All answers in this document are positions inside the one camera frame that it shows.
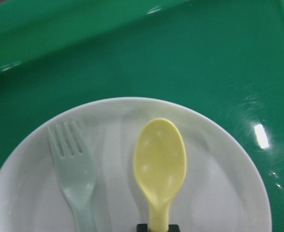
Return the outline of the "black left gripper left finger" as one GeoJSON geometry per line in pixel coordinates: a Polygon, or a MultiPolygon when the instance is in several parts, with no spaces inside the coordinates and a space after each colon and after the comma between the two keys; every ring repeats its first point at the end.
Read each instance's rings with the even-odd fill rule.
{"type": "Polygon", "coordinates": [[[137,224],[136,232],[149,232],[148,224],[137,224]]]}

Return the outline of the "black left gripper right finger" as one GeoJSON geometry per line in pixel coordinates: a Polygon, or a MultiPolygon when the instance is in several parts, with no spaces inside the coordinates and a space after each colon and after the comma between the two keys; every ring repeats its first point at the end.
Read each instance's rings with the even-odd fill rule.
{"type": "Polygon", "coordinates": [[[169,224],[168,232],[180,232],[180,227],[177,224],[169,224]]]}

